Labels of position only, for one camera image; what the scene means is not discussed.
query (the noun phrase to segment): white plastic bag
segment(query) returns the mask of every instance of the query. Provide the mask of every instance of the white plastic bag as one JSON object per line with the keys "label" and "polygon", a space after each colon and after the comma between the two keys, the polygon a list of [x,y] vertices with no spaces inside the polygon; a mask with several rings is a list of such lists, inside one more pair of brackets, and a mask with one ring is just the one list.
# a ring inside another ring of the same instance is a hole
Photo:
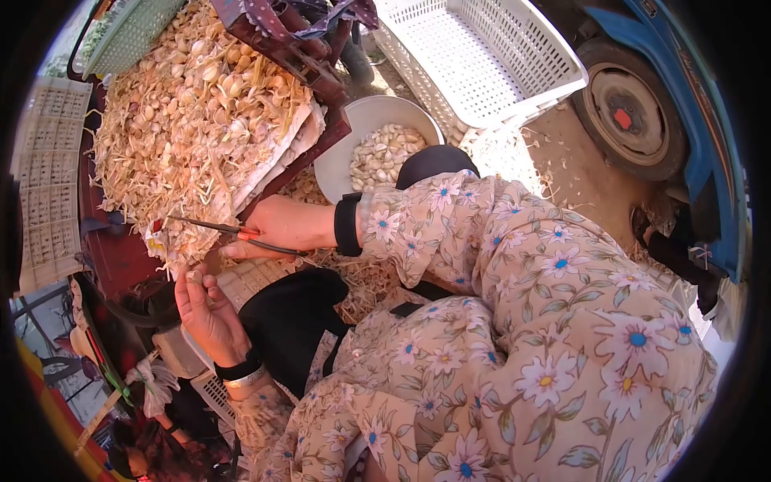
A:
{"label": "white plastic bag", "polygon": [[144,414],[147,418],[161,415],[163,408],[171,402],[171,389],[180,391],[177,376],[166,366],[163,360],[157,359],[152,363],[146,359],[136,364],[136,368],[129,370],[128,376],[135,376],[145,384]]}

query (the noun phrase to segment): blue fender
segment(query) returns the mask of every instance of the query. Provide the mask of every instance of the blue fender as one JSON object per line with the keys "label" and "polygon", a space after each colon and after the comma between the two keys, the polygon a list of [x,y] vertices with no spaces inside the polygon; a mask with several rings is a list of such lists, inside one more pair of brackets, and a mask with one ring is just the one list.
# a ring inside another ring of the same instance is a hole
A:
{"label": "blue fender", "polygon": [[666,85],[689,139],[690,155],[684,174],[691,202],[710,174],[715,176],[721,237],[708,246],[710,261],[736,283],[746,244],[746,194],[743,169],[717,82],[685,29],[661,2],[626,0],[626,4],[637,19],[595,7],[585,11],[613,40],[645,56]]}

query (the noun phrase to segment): woman's right hand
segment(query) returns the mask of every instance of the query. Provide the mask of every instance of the woman's right hand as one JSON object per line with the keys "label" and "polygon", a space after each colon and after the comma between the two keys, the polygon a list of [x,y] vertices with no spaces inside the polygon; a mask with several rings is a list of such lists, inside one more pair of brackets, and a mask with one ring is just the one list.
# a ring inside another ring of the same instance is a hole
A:
{"label": "woman's right hand", "polygon": [[[257,204],[245,225],[260,233],[258,241],[280,248],[311,251],[337,246],[335,206],[318,206],[275,194]],[[241,240],[228,244],[220,252],[238,259],[294,258]]]}

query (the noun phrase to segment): green basket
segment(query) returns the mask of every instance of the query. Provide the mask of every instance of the green basket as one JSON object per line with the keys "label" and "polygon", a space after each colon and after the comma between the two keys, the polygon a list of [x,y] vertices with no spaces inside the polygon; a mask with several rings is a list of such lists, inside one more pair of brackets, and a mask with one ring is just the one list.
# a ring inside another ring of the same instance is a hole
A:
{"label": "green basket", "polygon": [[131,68],[150,50],[186,1],[131,0],[94,49],[83,78],[90,74],[118,74]]}

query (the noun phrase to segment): silver bracelet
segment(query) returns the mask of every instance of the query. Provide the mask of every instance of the silver bracelet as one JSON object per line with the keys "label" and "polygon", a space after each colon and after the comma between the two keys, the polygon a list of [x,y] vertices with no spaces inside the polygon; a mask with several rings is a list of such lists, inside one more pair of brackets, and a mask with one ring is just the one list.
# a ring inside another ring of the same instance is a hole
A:
{"label": "silver bracelet", "polygon": [[249,386],[256,382],[260,378],[260,370],[250,373],[244,377],[241,377],[237,380],[222,380],[223,385],[225,385],[227,388],[241,388],[244,386]]}

